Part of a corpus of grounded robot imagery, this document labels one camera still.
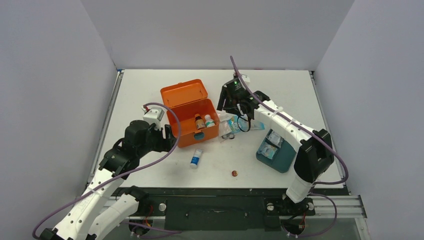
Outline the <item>white bottle green label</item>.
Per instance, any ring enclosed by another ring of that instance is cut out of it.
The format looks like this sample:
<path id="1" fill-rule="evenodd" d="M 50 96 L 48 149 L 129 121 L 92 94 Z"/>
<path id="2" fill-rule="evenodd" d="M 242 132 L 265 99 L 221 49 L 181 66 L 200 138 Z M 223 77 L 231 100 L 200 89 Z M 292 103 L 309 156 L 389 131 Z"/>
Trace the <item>white bottle green label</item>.
<path id="1" fill-rule="evenodd" d="M 207 127 L 207 128 L 210 128 L 210 127 L 213 127 L 213 126 L 215 126 L 216 124 L 215 124 L 215 121 L 212 119 L 212 117 L 209 115 L 209 114 L 206 114 L 205 116 L 204 116 L 204 123 L 205 123 L 205 126 Z"/>

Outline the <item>blue snack packet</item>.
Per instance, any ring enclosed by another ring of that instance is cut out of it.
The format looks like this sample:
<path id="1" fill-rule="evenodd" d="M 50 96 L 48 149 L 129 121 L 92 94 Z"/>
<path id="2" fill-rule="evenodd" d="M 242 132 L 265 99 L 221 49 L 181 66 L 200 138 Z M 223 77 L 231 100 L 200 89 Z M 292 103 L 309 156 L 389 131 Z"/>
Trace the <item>blue snack packet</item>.
<path id="1" fill-rule="evenodd" d="M 264 130 L 265 126 L 262 122 L 250 119 L 247 115 L 243 115 L 241 117 L 234 115 L 229 120 L 227 120 L 231 131 L 236 134 L 239 132 L 249 132 L 251 130 Z"/>

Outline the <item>white blue tube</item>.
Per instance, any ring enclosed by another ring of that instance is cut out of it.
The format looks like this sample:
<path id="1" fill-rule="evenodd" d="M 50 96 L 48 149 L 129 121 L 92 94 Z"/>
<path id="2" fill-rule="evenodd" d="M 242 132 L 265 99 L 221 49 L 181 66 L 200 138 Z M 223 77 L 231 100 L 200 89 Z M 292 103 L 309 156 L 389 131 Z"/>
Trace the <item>white blue tube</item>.
<path id="1" fill-rule="evenodd" d="M 193 154 L 193 156 L 191 158 L 191 161 L 190 161 L 190 164 L 189 164 L 189 166 L 192 169 L 197 169 L 198 168 L 199 161 L 200 161 L 200 158 L 202 156 L 202 153 L 203 153 L 203 150 L 202 149 L 196 149 L 194 151 L 194 154 Z"/>

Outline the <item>orange plastic medicine box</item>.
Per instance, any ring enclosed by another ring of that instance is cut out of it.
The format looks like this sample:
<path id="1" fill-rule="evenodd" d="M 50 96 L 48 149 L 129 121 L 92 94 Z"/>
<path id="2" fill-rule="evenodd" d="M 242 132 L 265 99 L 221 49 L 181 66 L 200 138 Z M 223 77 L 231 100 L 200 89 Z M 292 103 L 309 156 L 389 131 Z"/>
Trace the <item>orange plastic medicine box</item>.
<path id="1" fill-rule="evenodd" d="M 175 114 L 167 111 L 169 124 L 175 137 L 178 136 L 178 123 L 181 125 L 181 136 L 177 146 L 188 147 L 216 138 L 219 134 L 220 120 L 213 102 L 208 98 L 208 92 L 200 79 L 181 82 L 160 90 L 163 104 Z M 210 115 L 215 126 L 196 129 L 195 115 L 200 114 L 205 121 L 205 115 Z"/>

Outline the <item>clear zip bag gauze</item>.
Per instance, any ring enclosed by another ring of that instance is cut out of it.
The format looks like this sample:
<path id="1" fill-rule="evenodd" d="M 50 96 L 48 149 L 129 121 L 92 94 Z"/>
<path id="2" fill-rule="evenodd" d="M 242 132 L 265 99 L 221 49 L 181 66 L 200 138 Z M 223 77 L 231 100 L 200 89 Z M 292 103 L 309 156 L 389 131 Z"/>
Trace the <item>clear zip bag gauze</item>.
<path id="1" fill-rule="evenodd" d="M 222 135 L 225 135 L 228 133 L 233 133 L 229 123 L 227 121 L 220 122 L 218 136 L 221 138 Z"/>

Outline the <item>brown bottle orange cap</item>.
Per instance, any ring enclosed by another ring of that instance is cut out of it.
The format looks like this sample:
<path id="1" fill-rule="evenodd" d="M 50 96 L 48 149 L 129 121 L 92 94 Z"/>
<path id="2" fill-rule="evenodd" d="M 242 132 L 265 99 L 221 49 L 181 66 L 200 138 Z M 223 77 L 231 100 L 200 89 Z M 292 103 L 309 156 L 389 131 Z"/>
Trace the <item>brown bottle orange cap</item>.
<path id="1" fill-rule="evenodd" d="M 206 124 L 200 114 L 194 116 L 194 122 L 197 130 L 206 128 Z"/>

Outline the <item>zip bag of wipes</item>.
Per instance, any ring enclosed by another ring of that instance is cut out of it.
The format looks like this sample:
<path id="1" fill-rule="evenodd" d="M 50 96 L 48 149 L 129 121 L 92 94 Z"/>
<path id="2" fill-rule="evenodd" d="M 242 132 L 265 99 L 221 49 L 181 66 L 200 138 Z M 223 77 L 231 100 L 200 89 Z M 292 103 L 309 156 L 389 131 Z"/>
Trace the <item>zip bag of wipes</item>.
<path id="1" fill-rule="evenodd" d="M 284 139 L 272 129 L 266 135 L 266 140 L 269 144 L 273 145 L 276 148 L 280 148 L 282 146 L 282 143 L 284 142 Z"/>

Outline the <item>teal divided tray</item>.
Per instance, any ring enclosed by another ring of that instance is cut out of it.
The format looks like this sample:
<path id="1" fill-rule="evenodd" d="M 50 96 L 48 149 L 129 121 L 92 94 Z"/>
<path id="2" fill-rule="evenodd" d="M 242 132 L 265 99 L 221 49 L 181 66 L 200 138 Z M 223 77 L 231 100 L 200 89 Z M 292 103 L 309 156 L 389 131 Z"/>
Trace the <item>teal divided tray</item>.
<path id="1" fill-rule="evenodd" d="M 263 143 L 268 143 L 267 139 L 265 138 L 263 139 L 261 145 Z M 294 150 L 294 148 L 284 139 L 282 145 L 280 148 L 278 148 L 278 150 L 276 151 L 273 159 L 268 159 L 266 157 L 264 157 L 263 155 L 258 153 L 258 150 L 256 151 L 256 159 L 262 163 L 264 163 L 265 165 L 271 167 L 272 169 L 278 171 L 279 173 L 286 173 L 292 162 L 295 159 L 296 156 L 296 151 Z"/>

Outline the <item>white gauze packet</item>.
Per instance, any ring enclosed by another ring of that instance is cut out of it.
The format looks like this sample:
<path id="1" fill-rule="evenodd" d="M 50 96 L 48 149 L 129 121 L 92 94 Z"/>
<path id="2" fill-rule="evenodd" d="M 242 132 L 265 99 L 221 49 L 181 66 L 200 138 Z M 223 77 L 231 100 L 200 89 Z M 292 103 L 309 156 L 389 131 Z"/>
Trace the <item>white gauze packet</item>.
<path id="1" fill-rule="evenodd" d="M 227 113 L 225 111 L 217 110 L 216 113 L 217 113 L 217 116 L 218 116 L 220 122 L 228 121 L 233 117 L 232 114 Z"/>

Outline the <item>small teal wipe packet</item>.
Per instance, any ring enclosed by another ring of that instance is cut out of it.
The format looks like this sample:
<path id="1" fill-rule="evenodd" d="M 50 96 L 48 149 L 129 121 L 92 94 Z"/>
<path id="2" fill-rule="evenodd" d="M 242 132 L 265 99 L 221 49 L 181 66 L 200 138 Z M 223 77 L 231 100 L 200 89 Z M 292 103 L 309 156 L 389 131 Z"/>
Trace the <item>small teal wipe packet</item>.
<path id="1" fill-rule="evenodd" d="M 264 157 L 266 157 L 267 159 L 272 160 L 275 156 L 275 153 L 277 152 L 278 148 L 268 144 L 266 142 L 264 142 L 258 149 L 258 153 L 260 155 L 263 155 Z"/>

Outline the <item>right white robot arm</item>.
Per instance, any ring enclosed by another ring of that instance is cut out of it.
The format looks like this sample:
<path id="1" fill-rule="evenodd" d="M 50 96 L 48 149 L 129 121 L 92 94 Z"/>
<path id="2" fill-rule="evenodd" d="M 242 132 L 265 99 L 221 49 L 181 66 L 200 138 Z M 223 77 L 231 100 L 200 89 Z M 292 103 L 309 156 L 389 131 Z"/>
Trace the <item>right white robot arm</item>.
<path id="1" fill-rule="evenodd" d="M 293 161 L 294 169 L 294 179 L 282 199 L 282 207 L 289 214 L 296 213 L 313 184 L 334 163 L 328 131 L 303 125 L 263 92 L 250 93 L 237 77 L 222 86 L 217 109 L 257 120 L 282 137 L 277 152 Z"/>

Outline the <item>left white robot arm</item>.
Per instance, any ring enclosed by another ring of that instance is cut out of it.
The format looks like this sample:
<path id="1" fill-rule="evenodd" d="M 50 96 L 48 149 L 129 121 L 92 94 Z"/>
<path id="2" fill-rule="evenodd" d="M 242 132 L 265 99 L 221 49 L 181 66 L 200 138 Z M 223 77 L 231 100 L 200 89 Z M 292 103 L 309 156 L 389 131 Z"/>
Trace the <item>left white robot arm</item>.
<path id="1" fill-rule="evenodd" d="M 172 126 L 161 126 L 159 121 L 133 120 L 126 127 L 122 138 L 117 140 L 100 162 L 83 195 L 62 206 L 58 211 L 69 209 L 66 216 L 52 228 L 40 234 L 32 233 L 36 240 L 101 240 L 120 222 L 132 214 L 143 215 L 149 209 L 147 194 L 133 186 L 106 211 L 102 208 L 111 195 L 128 176 L 151 167 L 165 159 L 140 166 L 140 159 L 150 152 L 164 152 L 168 157 L 180 139 L 173 134 Z"/>

